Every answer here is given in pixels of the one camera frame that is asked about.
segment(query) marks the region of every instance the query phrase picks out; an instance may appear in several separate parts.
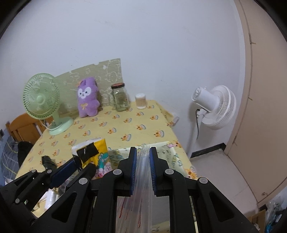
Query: power cord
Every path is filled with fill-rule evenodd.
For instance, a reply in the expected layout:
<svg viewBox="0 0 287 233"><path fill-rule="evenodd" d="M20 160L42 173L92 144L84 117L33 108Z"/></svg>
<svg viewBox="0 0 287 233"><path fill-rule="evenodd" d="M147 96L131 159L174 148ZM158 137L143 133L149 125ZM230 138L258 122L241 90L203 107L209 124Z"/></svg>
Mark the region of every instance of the power cord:
<svg viewBox="0 0 287 233"><path fill-rule="evenodd" d="M200 111L200 109L196 109L196 111L195 111L195 118L196 118L196 125L197 125L197 137L196 137L196 140L198 139L198 136L199 136L198 118L197 118L197 112L198 111Z"/></svg>

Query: table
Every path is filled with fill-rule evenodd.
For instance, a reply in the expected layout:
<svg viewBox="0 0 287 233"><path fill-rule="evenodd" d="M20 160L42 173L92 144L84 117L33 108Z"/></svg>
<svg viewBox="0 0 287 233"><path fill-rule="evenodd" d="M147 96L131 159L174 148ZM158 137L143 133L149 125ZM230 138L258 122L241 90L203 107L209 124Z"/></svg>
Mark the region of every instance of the table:
<svg viewBox="0 0 287 233"><path fill-rule="evenodd" d="M111 106L105 106L95 117L76 117L74 124L59 135L51 136L49 131L45 130L29 152L16 177L32 169L44 171L41 162L43 155L50 156L61 166L72 157L73 145L98 137L106 139L109 150L168 141L168 147L174 148L177 163L183 166L185 176L197 179L194 167L154 100L148 100L147 108L141 110L136 108L134 102L131 103L130 109L124 112L117 112Z"/></svg>

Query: jar lid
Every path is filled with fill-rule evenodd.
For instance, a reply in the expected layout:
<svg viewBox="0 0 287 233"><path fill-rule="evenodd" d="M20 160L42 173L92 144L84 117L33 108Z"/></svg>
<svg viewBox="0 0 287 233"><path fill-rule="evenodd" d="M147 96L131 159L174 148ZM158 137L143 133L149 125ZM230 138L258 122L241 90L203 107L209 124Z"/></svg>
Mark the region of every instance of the jar lid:
<svg viewBox="0 0 287 233"><path fill-rule="evenodd" d="M112 89L117 89L117 88L121 88L121 87L124 87L124 86L125 86L124 83L116 83L116 84L111 85L111 88Z"/></svg>

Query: yellow package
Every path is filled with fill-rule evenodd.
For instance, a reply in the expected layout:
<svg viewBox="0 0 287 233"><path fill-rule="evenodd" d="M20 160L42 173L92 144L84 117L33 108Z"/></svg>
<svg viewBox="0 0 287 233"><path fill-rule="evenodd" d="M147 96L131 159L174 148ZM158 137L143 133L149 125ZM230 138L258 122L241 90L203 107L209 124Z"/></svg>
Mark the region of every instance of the yellow package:
<svg viewBox="0 0 287 233"><path fill-rule="evenodd" d="M106 140L97 138L87 140L72 147L73 157L77 156L81 161L81 168L89 163L97 166L95 178L101 178L112 170Z"/></svg>

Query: purple plush toy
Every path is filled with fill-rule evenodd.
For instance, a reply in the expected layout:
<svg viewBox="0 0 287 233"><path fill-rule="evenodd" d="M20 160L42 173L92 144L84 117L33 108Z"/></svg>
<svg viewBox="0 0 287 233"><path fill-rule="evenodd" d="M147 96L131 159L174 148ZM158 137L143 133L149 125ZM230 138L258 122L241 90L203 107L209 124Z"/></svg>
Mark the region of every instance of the purple plush toy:
<svg viewBox="0 0 287 233"><path fill-rule="evenodd" d="M80 117L93 117L98 114L100 102L97 100L99 91L93 77L85 78L78 86L78 109Z"/></svg>

